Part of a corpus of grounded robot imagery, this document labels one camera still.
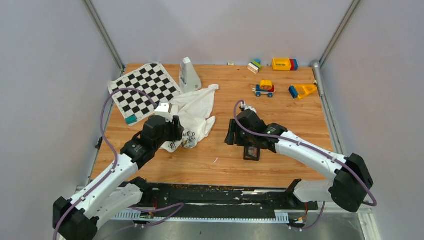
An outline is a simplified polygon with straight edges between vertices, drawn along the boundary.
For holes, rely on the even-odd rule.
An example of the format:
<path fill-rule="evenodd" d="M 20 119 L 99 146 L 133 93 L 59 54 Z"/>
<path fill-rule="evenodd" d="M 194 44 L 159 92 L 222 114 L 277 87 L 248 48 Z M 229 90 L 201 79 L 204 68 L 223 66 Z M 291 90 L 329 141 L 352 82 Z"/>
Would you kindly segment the white printed garment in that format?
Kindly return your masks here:
<path fill-rule="evenodd" d="M 211 84 L 207 88 L 194 92 L 184 93 L 174 97 L 169 103 L 172 105 L 171 115 L 179 116 L 184 127 L 182 140 L 165 142 L 160 148 L 173 153 L 179 147 L 192 149 L 200 141 L 208 137 L 216 117 L 212 116 L 215 103 L 215 92 L 218 84 Z"/>

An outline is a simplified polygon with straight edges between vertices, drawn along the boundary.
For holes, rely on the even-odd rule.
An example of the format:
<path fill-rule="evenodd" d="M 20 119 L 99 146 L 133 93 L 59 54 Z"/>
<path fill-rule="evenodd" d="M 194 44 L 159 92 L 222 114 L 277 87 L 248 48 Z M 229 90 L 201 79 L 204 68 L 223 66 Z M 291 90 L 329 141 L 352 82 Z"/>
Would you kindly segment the small round brooch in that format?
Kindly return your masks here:
<path fill-rule="evenodd" d="M 257 157 L 257 149 L 256 148 L 250 148 L 248 153 L 249 153 L 250 156 Z"/>

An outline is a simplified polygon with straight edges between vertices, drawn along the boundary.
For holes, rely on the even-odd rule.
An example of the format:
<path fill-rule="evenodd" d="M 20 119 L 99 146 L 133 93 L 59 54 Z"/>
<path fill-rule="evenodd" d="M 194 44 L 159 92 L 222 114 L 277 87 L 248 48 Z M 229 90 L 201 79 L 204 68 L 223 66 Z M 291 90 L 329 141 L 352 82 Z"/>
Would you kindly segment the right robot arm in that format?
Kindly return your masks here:
<path fill-rule="evenodd" d="M 255 148 L 256 154 L 268 150 L 290 157 L 325 177 L 316 181 L 294 180 L 285 195 L 286 204 L 292 209 L 308 202 L 333 202 L 345 211 L 356 213 L 366 197 L 372 199 L 372 206 L 377 203 L 371 194 L 374 181 L 360 155 L 345 156 L 318 147 L 284 126 L 265 124 L 251 109 L 243 110 L 229 121 L 224 142 L 244 147 L 246 151 Z"/>

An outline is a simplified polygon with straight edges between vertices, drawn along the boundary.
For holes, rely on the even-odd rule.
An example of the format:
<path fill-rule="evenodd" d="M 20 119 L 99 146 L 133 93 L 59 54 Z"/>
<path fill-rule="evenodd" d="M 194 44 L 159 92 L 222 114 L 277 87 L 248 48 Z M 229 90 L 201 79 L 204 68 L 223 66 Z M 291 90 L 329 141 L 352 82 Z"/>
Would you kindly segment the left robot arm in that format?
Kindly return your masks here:
<path fill-rule="evenodd" d="M 69 199 L 53 204 L 53 239 L 92 240 L 98 230 L 122 210 L 139 204 L 149 206 L 153 193 L 146 181 L 137 177 L 122 190 L 117 188 L 155 157 L 165 142 L 180 141 L 184 128 L 178 116 L 153 115 L 116 154 L 116 159 L 95 180 Z"/>

